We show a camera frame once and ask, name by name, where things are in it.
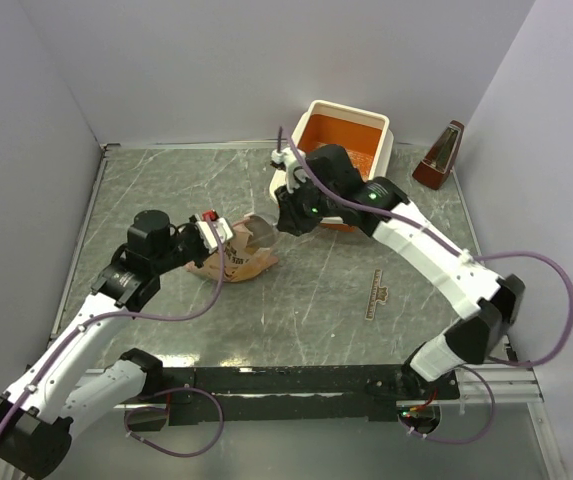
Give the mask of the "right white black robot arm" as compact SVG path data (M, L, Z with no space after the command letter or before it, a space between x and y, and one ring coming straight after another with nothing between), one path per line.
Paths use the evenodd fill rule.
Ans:
M300 236L327 217L399 254L450 303L458 319L406 360L402 384L424 398L438 379L463 364L481 364L514 324L525 292L515 275L503 277L457 247L385 177L363 180L347 151L325 145L306 155L284 147L271 154L285 176L275 198L279 231Z

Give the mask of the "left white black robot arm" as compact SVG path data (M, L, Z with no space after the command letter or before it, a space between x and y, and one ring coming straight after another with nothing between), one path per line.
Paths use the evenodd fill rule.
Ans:
M155 400L163 364L138 349L99 377L79 381L104 346L159 292L162 275L223 254L234 236L214 211L174 226L160 210L135 215L75 318L44 354L0 394L0 459L32 479L48 477L89 425L130 398Z

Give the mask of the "metal litter scoop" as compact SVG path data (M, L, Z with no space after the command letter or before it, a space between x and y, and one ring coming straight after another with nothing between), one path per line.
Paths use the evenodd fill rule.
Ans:
M278 220L268 213L253 212L244 217L243 225L250 232L247 246L251 248L270 248L278 239Z

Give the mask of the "peach cat litter bag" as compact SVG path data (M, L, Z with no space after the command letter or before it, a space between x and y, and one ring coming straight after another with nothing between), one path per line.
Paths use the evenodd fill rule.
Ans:
M244 227L243 220L233 225L235 236L224 248L224 283L252 280L278 263L273 252L275 245L270 248L247 246L250 232Z

